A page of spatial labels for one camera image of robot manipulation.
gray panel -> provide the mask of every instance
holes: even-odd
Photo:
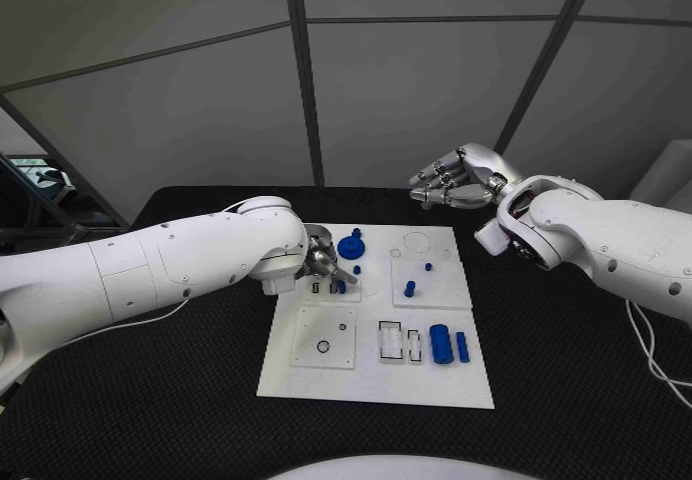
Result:
[[[563,0],[305,0],[307,17],[436,17],[556,14]]]
[[[582,15],[692,20],[689,0],[586,0]]]
[[[505,157],[625,198],[668,140],[692,135],[692,29],[576,22]]]
[[[0,152],[5,155],[43,155],[46,153],[1,108]]]
[[[308,26],[328,186],[406,187],[458,145],[494,145],[550,27]]]
[[[170,185],[311,184],[286,28],[7,98],[128,221]]]
[[[0,85],[283,20],[285,0],[5,0]]]

rectangular slot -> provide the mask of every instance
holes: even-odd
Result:
[[[379,322],[379,361],[383,363],[403,361],[399,322]]]
[[[418,330],[407,331],[407,359],[415,365],[422,362],[420,333]]]

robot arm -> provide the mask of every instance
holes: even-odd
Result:
[[[513,248],[544,270],[570,262],[598,287],[692,322],[692,216],[635,201],[604,200],[559,177],[523,179],[480,145],[452,153],[455,160],[451,154],[442,157],[410,179],[412,185],[428,182],[410,197],[456,208],[498,204],[495,217],[475,232],[488,253]],[[477,184],[445,181],[443,170],[458,172],[459,166]]]
[[[0,271],[0,392],[72,338],[246,276],[266,295],[292,290],[308,274],[356,282],[335,266],[328,231],[302,225],[278,197],[249,199],[237,213],[2,257]]]

table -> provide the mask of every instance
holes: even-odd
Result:
[[[569,264],[543,272],[510,253],[485,254],[472,232],[491,208],[428,212],[403,190],[171,187],[132,228],[253,195],[286,198],[305,222],[454,227],[495,410],[258,398],[275,298],[246,279],[164,321],[46,356],[0,416],[0,471],[266,478],[334,457],[394,453],[544,479],[689,478],[692,411],[648,374],[621,299]],[[650,318],[660,363],[684,377],[689,328]]]

white cable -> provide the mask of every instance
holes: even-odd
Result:
[[[233,207],[236,207],[237,205],[240,205],[242,203],[245,203],[246,201],[249,200],[249,198],[246,198],[245,200],[240,200],[237,203],[233,203],[229,207],[226,207],[221,212],[227,212]]]
[[[654,345],[655,345],[653,327],[651,327],[651,324],[648,322],[648,319],[645,318],[645,315],[642,314],[642,312],[638,308],[638,305],[635,303],[631,303],[634,305],[634,307],[637,308],[637,312],[641,315],[641,318],[644,319],[645,325],[648,327],[650,347],[648,347],[648,349],[645,348],[644,339],[641,338],[641,333],[638,331],[637,324],[634,323],[634,317],[631,316],[629,303],[631,302],[628,300],[625,300],[624,301],[624,307],[627,308],[627,316],[629,317],[631,328],[634,329],[634,333],[637,334],[638,344],[641,345],[641,350],[644,351],[644,354],[648,358],[648,368],[651,369],[651,373],[654,374],[655,378],[660,378],[666,382],[667,386],[670,387],[670,390],[677,395],[677,398],[680,399],[681,403],[684,403],[684,405],[692,409],[692,403],[689,403],[687,399],[683,397],[680,391],[677,390],[677,387],[674,386],[674,383],[677,381],[670,380],[667,378],[667,375],[663,372],[663,369],[660,368],[658,364],[655,363],[655,360],[653,359],[653,349],[654,349]]]
[[[136,325],[144,325],[145,323],[157,322],[158,320],[168,318],[184,307],[187,302],[188,300],[185,300],[165,315],[161,315],[157,318],[149,318],[148,320],[141,320],[141,322],[123,323],[122,325],[113,325],[112,327],[102,328],[100,330],[90,332],[86,335],[82,335],[80,337],[73,338],[69,342],[64,342],[61,346],[64,347],[64,345],[69,345],[70,343],[74,343],[79,340],[83,340],[85,338],[89,338],[93,335],[97,335],[99,333],[108,332],[110,330],[116,330],[118,328],[134,327]]]

